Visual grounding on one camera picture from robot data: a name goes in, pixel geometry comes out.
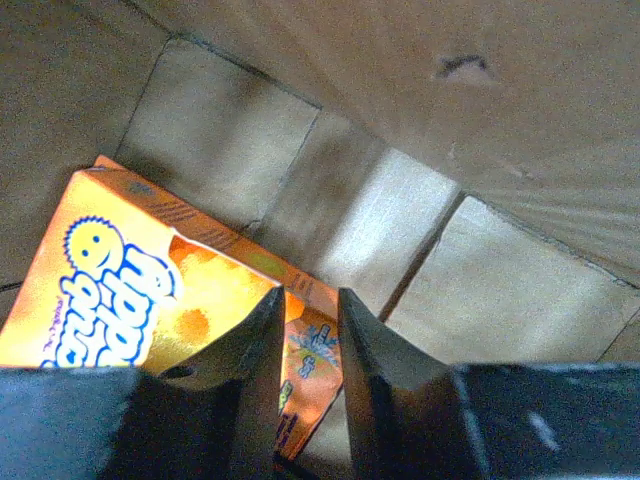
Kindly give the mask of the brown cardboard express box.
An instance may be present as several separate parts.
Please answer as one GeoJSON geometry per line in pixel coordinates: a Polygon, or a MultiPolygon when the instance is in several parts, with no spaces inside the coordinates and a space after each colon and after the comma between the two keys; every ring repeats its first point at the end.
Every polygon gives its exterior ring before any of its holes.
{"type": "Polygon", "coordinates": [[[639,357],[635,1],[5,1],[3,313],[101,154],[444,362],[639,357]]]}

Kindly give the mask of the orange yellow toy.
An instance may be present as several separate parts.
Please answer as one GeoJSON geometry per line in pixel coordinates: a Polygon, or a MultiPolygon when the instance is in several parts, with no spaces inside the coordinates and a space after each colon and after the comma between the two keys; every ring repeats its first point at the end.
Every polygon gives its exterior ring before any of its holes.
{"type": "Polygon", "coordinates": [[[285,290],[275,449],[293,459],[343,381],[337,293],[111,159],[75,172],[1,331],[3,365],[161,373],[285,290]]]}

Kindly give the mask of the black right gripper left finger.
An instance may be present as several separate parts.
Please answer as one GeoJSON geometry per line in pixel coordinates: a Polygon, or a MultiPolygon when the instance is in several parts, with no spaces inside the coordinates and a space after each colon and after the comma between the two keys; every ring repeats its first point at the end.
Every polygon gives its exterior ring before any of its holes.
{"type": "Polygon", "coordinates": [[[5,479],[269,479],[285,294],[160,375],[139,368],[5,368],[5,479]]]}

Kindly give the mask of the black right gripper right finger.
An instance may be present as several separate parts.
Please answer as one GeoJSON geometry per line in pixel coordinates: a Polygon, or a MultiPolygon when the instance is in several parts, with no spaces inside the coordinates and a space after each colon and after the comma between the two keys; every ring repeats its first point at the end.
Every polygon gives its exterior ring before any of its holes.
{"type": "Polygon", "coordinates": [[[446,365],[338,294],[359,479],[635,479],[635,363],[446,365]]]}

